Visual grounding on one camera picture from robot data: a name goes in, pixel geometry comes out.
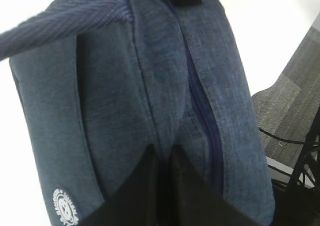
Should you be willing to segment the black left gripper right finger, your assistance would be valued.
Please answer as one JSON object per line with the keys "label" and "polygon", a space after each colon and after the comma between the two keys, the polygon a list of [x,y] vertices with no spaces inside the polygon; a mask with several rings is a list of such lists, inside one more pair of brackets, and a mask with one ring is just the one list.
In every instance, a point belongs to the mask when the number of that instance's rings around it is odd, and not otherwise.
{"label": "black left gripper right finger", "polygon": [[165,225],[258,225],[207,185],[181,145],[171,149],[164,184]]}

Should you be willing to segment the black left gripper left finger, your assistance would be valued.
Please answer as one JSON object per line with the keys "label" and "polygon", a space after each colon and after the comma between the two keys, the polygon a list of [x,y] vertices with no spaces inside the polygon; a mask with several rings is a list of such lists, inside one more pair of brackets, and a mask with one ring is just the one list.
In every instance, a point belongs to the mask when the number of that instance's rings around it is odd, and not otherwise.
{"label": "black left gripper left finger", "polygon": [[108,200],[80,225],[158,225],[159,158],[146,147],[130,176]]}

